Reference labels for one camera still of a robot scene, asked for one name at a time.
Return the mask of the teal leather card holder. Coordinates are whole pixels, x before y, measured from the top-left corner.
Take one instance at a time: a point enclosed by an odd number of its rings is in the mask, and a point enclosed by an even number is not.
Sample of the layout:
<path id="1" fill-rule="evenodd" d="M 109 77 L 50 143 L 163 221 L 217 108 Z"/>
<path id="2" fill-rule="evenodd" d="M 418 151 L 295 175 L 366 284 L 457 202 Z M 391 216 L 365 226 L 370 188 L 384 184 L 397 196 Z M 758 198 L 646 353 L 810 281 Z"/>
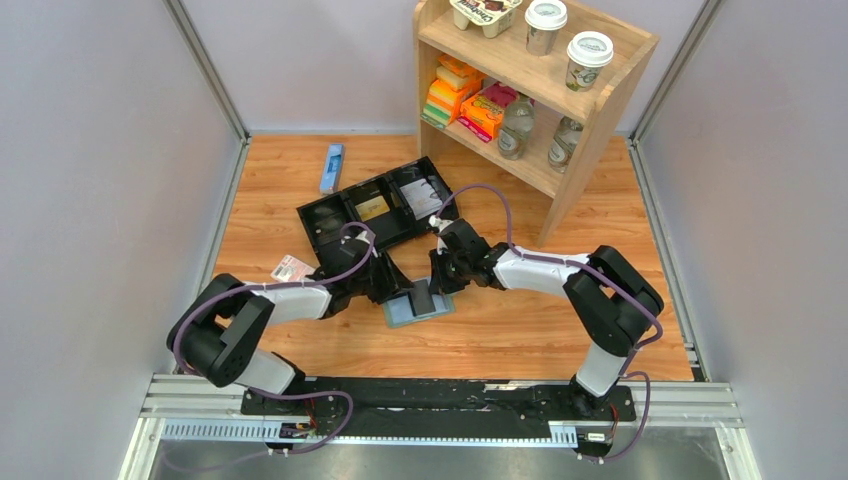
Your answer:
<path id="1" fill-rule="evenodd" d="M 452 298 L 431 293 L 429 287 L 429 277 L 418 279 L 411 290 L 385 302 L 382 309 L 387 326 L 400 328 L 454 313 Z"/>

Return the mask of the black VIP card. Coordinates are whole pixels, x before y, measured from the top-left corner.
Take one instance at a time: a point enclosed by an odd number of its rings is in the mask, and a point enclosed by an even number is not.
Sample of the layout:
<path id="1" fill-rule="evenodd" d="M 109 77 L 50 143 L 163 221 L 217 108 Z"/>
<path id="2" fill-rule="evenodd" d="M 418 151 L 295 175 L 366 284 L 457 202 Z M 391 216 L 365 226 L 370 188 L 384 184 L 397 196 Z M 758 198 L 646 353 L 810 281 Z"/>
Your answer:
<path id="1" fill-rule="evenodd" d="M 436 312 L 436 304 L 429 291 L 428 278 L 422 278 L 413 283 L 413 288 L 409 292 L 409 301 L 415 318 L 428 316 Z"/>

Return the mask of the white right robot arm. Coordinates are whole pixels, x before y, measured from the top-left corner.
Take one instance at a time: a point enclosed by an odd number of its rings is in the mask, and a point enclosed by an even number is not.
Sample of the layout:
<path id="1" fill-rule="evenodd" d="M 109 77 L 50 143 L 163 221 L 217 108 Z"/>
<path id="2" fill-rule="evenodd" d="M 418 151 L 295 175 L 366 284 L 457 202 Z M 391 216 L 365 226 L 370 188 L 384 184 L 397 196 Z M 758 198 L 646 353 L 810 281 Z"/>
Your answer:
<path id="1" fill-rule="evenodd" d="M 528 290 L 568 300 L 591 339 L 570 392 L 573 410 L 592 419 L 611 402 L 618 382 L 642 337 L 664 308 L 658 292 L 613 247 L 590 254 L 554 255 L 494 246 L 463 220 L 431 216 L 438 241 L 429 254 L 433 294 L 451 295 L 470 283 L 497 290 Z"/>

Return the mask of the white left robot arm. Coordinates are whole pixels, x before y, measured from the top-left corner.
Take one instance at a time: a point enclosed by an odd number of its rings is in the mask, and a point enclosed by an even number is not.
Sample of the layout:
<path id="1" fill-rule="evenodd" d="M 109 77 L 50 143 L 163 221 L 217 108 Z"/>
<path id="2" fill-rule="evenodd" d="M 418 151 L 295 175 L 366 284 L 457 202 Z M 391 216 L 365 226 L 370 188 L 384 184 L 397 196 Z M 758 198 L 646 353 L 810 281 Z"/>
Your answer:
<path id="1" fill-rule="evenodd" d="M 369 234 L 346 236 L 336 253 L 311 274 L 286 282 L 243 282 L 222 273 L 201 291 L 174 324 L 166 346 L 181 368 L 216 387 L 239 384 L 266 393 L 285 415 L 306 399 L 302 372 L 282 356 L 260 348 L 269 326 L 323 320 L 355 297 L 380 305 L 410 291 L 413 283 L 389 255 L 376 251 Z"/>

